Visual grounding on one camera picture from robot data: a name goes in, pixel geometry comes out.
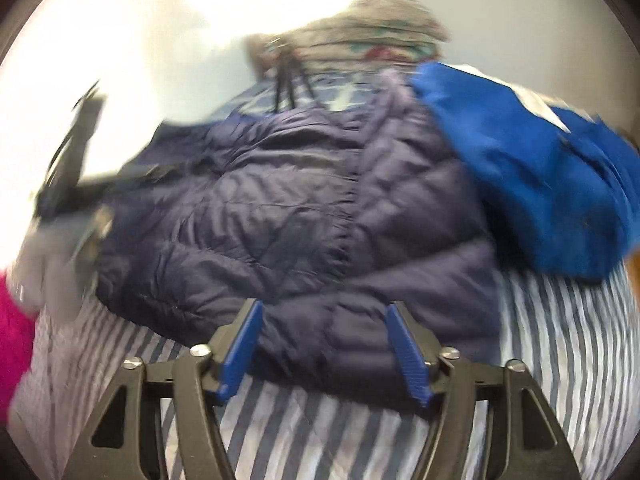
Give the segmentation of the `pink sleeve forearm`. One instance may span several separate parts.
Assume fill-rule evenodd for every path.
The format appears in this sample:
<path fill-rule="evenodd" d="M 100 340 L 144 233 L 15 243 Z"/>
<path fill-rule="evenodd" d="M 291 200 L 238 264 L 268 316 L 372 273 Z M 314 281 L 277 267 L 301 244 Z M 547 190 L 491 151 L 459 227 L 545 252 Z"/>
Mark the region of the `pink sleeve forearm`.
<path fill-rule="evenodd" d="M 23 376 L 30 369 L 36 322 L 40 307 L 27 295 L 26 287 L 9 270 L 1 271 L 0 379 L 1 426 Z"/>

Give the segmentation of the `gloved left hand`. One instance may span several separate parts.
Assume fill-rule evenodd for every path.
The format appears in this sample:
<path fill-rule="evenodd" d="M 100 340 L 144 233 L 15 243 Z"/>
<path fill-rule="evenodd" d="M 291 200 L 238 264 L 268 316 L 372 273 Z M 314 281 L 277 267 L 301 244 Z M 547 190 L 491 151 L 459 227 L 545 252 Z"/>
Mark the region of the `gloved left hand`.
<path fill-rule="evenodd" d="M 27 314 L 48 312 L 58 325 L 74 322 L 96 288 L 96 260 L 112 222 L 111 209 L 99 206 L 33 223 L 9 270 L 18 307 Z"/>

